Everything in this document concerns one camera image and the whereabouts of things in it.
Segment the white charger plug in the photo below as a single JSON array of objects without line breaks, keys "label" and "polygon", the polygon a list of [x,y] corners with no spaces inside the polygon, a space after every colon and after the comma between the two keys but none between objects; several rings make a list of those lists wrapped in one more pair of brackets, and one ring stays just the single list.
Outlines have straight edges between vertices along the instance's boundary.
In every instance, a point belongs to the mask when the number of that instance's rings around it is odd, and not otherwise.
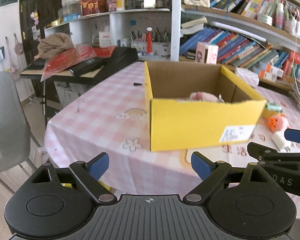
[{"label": "white charger plug", "polygon": [[288,152],[289,151],[289,143],[285,139],[284,132],[283,131],[277,131],[274,132],[271,137],[273,143],[279,150],[279,152]]}]

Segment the yellow tape roll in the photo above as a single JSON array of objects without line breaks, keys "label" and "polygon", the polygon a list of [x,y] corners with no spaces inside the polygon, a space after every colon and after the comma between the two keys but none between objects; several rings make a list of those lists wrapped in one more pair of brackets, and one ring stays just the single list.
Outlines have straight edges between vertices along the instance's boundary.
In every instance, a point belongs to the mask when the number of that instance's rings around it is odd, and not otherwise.
[{"label": "yellow tape roll", "polygon": [[276,111],[271,111],[271,110],[268,110],[268,109],[264,109],[261,116],[264,120],[267,120],[268,118],[271,118],[272,116],[275,116],[275,115],[278,115],[279,112],[276,112]]}]

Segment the pink plush toy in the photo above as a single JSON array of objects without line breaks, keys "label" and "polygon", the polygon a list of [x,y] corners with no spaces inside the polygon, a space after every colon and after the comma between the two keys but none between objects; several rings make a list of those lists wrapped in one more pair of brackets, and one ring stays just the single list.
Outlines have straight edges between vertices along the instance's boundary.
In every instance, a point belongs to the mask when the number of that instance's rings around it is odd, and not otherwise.
[{"label": "pink plush toy", "polygon": [[206,92],[194,92],[190,94],[190,100],[193,101],[206,101],[206,102],[224,102],[221,95],[216,97],[213,94]]}]

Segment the orange white box lower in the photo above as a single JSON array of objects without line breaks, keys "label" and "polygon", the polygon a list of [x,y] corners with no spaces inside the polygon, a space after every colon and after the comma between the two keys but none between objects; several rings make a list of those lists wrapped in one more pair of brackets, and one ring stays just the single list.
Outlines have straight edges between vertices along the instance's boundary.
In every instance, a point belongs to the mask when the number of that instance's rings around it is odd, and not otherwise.
[{"label": "orange white box lower", "polygon": [[254,68],[253,72],[255,74],[257,74],[259,78],[266,79],[266,80],[271,81],[271,82],[276,82],[277,81],[277,76],[276,75],[271,74],[269,72],[265,72],[264,70]]}]

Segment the orange white box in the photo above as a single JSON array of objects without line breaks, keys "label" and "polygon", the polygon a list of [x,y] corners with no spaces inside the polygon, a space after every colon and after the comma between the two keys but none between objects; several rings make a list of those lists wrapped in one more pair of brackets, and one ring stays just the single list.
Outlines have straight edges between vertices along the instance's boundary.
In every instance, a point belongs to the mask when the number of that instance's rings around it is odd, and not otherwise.
[{"label": "orange white box", "polygon": [[254,68],[253,72],[255,74],[257,74],[259,78],[266,79],[266,80],[271,81],[271,82],[276,82],[277,81],[277,76],[276,75],[271,74],[269,72],[265,72],[264,70]]},{"label": "orange white box", "polygon": [[264,62],[259,63],[259,68],[262,71],[268,72],[268,73],[273,74],[280,78],[282,78],[283,74],[284,74],[284,71],[282,69],[272,66],[271,64],[264,63]]}]

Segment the yellow cardboard box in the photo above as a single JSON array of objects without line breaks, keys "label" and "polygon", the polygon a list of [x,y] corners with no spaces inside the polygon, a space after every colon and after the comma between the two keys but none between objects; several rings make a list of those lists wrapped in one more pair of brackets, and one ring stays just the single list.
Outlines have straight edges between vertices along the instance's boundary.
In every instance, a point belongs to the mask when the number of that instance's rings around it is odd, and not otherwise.
[{"label": "yellow cardboard box", "polygon": [[[266,104],[232,71],[215,64],[147,61],[144,88],[151,151],[246,142]],[[221,95],[224,102],[190,100],[194,92]]]}]

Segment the orange white box upper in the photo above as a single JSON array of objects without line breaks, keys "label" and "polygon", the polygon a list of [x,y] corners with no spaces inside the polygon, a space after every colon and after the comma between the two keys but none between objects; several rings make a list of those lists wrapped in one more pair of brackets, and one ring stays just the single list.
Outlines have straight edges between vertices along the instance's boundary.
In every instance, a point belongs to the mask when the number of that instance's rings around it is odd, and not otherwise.
[{"label": "orange white box upper", "polygon": [[264,63],[264,62],[259,63],[259,68],[262,71],[268,72],[268,73],[273,74],[280,78],[282,78],[283,74],[284,74],[284,71],[282,69],[272,66],[271,64]]}]

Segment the white quilted pouch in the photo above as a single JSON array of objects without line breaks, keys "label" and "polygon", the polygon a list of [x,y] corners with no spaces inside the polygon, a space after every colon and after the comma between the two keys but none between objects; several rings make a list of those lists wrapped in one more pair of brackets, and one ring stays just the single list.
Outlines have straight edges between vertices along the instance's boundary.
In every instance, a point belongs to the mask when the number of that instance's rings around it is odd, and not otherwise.
[{"label": "white quilted pouch", "polygon": [[249,86],[253,88],[258,87],[260,80],[256,73],[245,68],[236,67],[235,74]]}]

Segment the grey chair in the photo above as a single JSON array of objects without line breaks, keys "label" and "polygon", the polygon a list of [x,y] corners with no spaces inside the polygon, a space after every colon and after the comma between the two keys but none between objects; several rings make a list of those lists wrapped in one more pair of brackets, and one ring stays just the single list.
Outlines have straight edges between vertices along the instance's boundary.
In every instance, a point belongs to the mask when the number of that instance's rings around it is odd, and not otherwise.
[{"label": "grey chair", "polygon": [[40,147],[20,103],[13,76],[0,72],[0,173],[30,161],[31,141]]}]

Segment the black electronic keyboard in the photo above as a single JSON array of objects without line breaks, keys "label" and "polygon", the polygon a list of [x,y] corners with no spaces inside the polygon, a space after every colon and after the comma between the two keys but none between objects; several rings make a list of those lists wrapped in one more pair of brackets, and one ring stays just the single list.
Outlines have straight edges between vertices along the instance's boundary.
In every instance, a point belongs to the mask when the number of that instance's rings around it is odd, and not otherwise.
[{"label": "black electronic keyboard", "polygon": [[[35,60],[21,72],[20,77],[40,81],[47,61],[44,59]],[[94,86],[136,61],[138,61],[138,54],[135,48],[116,47],[109,58],[95,57],[46,80]]]}]

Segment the red plastic bag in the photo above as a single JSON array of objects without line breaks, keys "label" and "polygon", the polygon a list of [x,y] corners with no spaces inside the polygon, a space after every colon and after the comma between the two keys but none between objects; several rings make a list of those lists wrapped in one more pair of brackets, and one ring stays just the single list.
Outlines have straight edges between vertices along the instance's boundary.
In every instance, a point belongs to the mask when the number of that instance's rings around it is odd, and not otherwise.
[{"label": "red plastic bag", "polygon": [[101,59],[109,58],[112,56],[115,48],[116,46],[94,48],[91,45],[79,44],[75,48],[71,48],[48,60],[43,68],[41,82],[95,57]]}]

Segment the pink cylinder container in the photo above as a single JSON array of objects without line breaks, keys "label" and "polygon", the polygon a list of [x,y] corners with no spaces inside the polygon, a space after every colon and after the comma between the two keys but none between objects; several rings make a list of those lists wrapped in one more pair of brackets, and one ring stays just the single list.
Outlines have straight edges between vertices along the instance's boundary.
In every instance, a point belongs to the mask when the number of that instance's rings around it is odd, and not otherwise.
[{"label": "pink cylinder container", "polygon": [[216,64],[219,47],[215,44],[198,42],[196,47],[196,63]]}]

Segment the white bookshelf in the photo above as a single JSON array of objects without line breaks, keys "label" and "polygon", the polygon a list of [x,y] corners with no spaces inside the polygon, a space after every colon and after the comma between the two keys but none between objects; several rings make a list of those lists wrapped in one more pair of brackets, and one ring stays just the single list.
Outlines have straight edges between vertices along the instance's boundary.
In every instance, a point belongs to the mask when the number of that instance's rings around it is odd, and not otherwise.
[{"label": "white bookshelf", "polygon": [[[63,7],[79,0],[62,0]],[[44,30],[45,36],[65,33],[73,44],[135,48],[141,61],[178,61],[195,49],[198,42],[219,42],[224,33],[234,32],[243,40],[251,38],[260,46],[283,48],[300,54],[300,22],[292,18],[289,30],[274,27],[284,19],[282,0],[225,0],[225,9],[186,5],[184,0],[125,0],[124,11],[116,10],[116,0],[107,0],[108,12],[79,18]],[[147,54],[147,27],[152,28],[152,53]]]}]

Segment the brown crumpled cloth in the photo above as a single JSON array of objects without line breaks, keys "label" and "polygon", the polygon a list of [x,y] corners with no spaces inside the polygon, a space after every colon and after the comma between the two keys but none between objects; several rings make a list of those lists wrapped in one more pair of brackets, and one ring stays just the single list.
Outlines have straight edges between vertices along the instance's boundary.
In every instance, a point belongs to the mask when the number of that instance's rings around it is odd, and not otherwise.
[{"label": "brown crumpled cloth", "polygon": [[65,33],[55,33],[42,39],[38,46],[38,57],[42,59],[52,59],[58,54],[74,48],[74,44],[69,35]]}]

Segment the white lotion bottle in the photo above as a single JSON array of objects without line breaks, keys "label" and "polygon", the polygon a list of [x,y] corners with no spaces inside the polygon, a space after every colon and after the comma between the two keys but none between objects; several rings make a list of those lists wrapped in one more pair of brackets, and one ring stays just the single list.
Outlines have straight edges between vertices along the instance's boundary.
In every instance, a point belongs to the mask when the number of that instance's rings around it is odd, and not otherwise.
[{"label": "white lotion bottle", "polygon": [[116,0],[116,10],[117,11],[124,11],[125,7],[125,0]]}]

